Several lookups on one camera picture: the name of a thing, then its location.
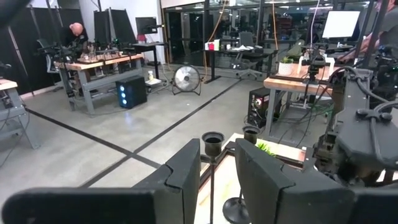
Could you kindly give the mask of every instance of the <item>orange cable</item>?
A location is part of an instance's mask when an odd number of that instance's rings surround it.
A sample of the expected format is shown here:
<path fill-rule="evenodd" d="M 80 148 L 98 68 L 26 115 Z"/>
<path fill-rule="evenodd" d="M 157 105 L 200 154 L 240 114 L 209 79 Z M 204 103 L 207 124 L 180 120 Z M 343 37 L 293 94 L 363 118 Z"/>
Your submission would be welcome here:
<path fill-rule="evenodd" d="M 274 38 L 275 38 L 275 45 L 276 50 L 278 50 L 278 40 L 276 37 L 276 21 L 275 21 L 275 2 L 272 1 L 272 18 L 274 20 Z"/>
<path fill-rule="evenodd" d="M 219 16 L 219 18 L 218 18 L 218 21 L 217 21 L 217 23 L 216 23 L 216 26 L 214 27 L 213 33 L 211 34 L 211 36 L 210 36 L 210 38 L 209 38 L 209 40 L 208 40 L 207 42 L 209 42 L 209 41 L 213 38 L 214 34 L 216 33 L 217 27 L 218 27 L 218 25 L 219 25 L 220 22 L 221 22 L 221 18 L 223 17 L 223 13 L 224 13 L 224 9 L 225 9 L 226 2 L 227 2 L 227 1 L 224 0 L 223 8 L 221 9 L 221 13 L 220 13 L 220 16 Z M 203 77 L 202 81 L 205 82 L 205 81 L 206 81 L 206 78 L 207 78 L 207 58 L 206 58 L 206 51 L 205 51 L 205 50 L 203 51 L 203 64 L 205 65 L 205 77 Z"/>

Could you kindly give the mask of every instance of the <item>white container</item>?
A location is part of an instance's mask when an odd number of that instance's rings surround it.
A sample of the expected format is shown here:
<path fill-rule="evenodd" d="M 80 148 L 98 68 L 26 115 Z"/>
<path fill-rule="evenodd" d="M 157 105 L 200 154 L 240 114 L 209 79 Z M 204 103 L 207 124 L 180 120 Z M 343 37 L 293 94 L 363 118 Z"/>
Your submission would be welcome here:
<path fill-rule="evenodd" d="M 153 71 L 148 71 L 148 80 L 152 81 L 154 79 L 154 72 Z"/>
<path fill-rule="evenodd" d="M 289 76 L 293 72 L 293 63 L 279 63 L 278 75 Z"/>

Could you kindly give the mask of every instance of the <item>monitor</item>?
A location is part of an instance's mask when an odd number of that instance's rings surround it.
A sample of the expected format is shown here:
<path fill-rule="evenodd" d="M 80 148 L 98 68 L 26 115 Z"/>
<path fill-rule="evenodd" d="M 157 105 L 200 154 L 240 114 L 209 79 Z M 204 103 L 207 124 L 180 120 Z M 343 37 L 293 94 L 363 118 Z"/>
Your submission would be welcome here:
<path fill-rule="evenodd" d="M 138 35 L 157 34 L 156 17 L 136 17 Z"/>
<path fill-rule="evenodd" d="M 360 11 L 329 11 L 322 38 L 352 37 Z"/>

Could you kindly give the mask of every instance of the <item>black floor tape line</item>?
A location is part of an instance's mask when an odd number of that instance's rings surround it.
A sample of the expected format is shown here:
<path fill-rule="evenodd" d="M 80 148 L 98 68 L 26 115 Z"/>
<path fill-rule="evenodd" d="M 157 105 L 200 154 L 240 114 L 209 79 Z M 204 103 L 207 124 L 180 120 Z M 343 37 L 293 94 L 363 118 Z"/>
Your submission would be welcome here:
<path fill-rule="evenodd" d="M 96 141 L 98 143 L 104 144 L 105 146 L 110 147 L 111 149 L 117 150 L 118 152 L 121 152 L 123 154 L 125 154 L 126 156 L 123 157 L 122 159 L 120 159 L 119 161 L 115 162 L 113 165 L 109 166 L 108 168 L 106 168 L 105 170 L 101 171 L 99 174 L 95 175 L 94 177 L 92 177 L 90 180 L 88 180 L 86 183 L 84 183 L 83 185 L 80 186 L 80 188 L 88 188 L 90 186 L 92 186 L 93 184 L 95 184 L 97 181 L 101 180 L 103 177 L 105 177 L 106 175 L 108 175 L 110 172 L 114 171 L 115 169 L 117 169 L 119 166 L 121 166 L 123 163 L 125 163 L 126 161 L 128 161 L 130 158 L 133 159 L 137 159 L 140 162 L 143 162 L 145 164 L 147 164 L 148 166 L 151 166 L 155 169 L 159 168 L 161 165 L 150 160 L 150 159 L 146 159 L 145 157 L 142 157 L 140 155 L 137 155 L 138 153 L 142 152 L 145 148 L 147 148 L 148 146 L 150 146 L 152 143 L 154 143 L 156 140 L 160 139 L 162 136 L 164 136 L 165 134 L 167 134 L 169 131 L 173 130 L 175 127 L 177 127 L 178 125 L 180 125 L 181 123 L 183 123 L 184 121 L 186 121 L 188 118 L 192 117 L 194 114 L 196 114 L 197 112 L 199 112 L 200 110 L 202 110 L 205 106 L 209 105 L 211 102 L 213 102 L 215 99 L 219 98 L 220 96 L 224 95 L 227 91 L 229 91 L 230 89 L 232 89 L 233 87 L 235 87 L 240 81 L 242 80 L 238 80 L 237 82 L 233 83 L 231 86 L 229 86 L 227 89 L 223 90 L 221 93 L 217 94 L 216 96 L 214 96 L 212 99 L 208 100 L 206 103 L 202 104 L 201 106 L 199 106 L 197 109 L 195 109 L 194 111 L 192 111 L 191 113 L 189 113 L 188 115 L 184 116 L 182 119 L 178 120 L 176 123 L 174 123 L 173 125 L 171 125 L 170 127 L 168 127 L 167 129 L 165 129 L 164 131 L 162 131 L 161 133 L 159 133 L 158 135 L 156 135 L 155 137 L 153 137 L 152 139 L 150 139 L 149 141 L 147 141 L 146 143 L 144 143 L 142 146 L 138 147 L 136 150 L 134 151 L 128 151 L 127 149 L 124 149 L 120 146 L 117 146 L 113 143 L 107 142 L 103 139 L 97 138 L 95 136 L 92 136 L 84 131 L 81 131 L 79 129 L 73 128 L 67 124 L 64 124 L 62 122 L 59 122 L 55 119 L 49 118 L 45 115 L 42 115 L 38 112 L 32 111 L 27 109 L 28 112 L 46 119 L 47 121 L 53 122 L 63 128 L 69 129 L 77 134 L 81 134 L 84 137 L 87 137 L 93 141 Z"/>

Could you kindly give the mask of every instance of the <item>power cord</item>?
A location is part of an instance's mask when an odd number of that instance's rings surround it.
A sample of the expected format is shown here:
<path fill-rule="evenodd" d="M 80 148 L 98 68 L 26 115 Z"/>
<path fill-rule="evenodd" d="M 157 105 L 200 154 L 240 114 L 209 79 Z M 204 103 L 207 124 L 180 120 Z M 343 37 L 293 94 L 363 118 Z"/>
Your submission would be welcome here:
<path fill-rule="evenodd" d="M 228 1 L 224 1 L 224 3 L 223 3 L 223 8 L 221 9 L 220 16 L 218 17 L 217 23 L 216 23 L 216 25 L 214 26 L 213 33 L 210 35 L 210 38 L 209 38 L 209 40 L 207 40 L 207 42 L 211 41 L 212 38 L 213 38 L 213 36 L 214 36 L 214 34 L 216 33 L 217 28 L 218 28 L 218 25 L 219 25 L 220 22 L 221 22 L 221 18 L 223 17 L 224 9 L 225 9 L 225 6 L 226 6 L 226 3 L 227 3 L 227 2 L 228 2 Z M 203 64 L 205 65 L 205 76 L 202 78 L 202 81 L 205 82 L 206 79 L 207 79 L 207 75 L 208 75 L 208 72 L 207 72 L 207 58 L 206 58 L 206 51 L 205 51 L 205 50 L 203 51 Z"/>
<path fill-rule="evenodd" d="M 321 80 L 323 80 L 323 76 L 324 76 L 324 75 L 325 75 L 325 68 L 323 68 Z M 320 87 L 321 87 L 321 85 L 318 84 L 317 92 L 315 92 L 315 97 L 317 97 L 318 91 L 319 91 L 319 88 L 320 88 Z M 299 147 L 299 146 L 300 146 L 301 142 L 302 142 L 302 141 L 304 140 L 304 138 L 305 138 L 305 135 L 307 134 L 307 131 L 308 131 L 308 129 L 309 129 L 309 127 L 310 127 L 310 123 L 311 123 L 311 116 L 312 116 L 312 110 L 311 110 L 311 112 L 310 112 L 310 119 L 308 119 L 308 124 L 307 124 L 307 127 L 305 128 L 303 137 L 302 137 L 301 140 L 297 143 L 296 147 Z"/>

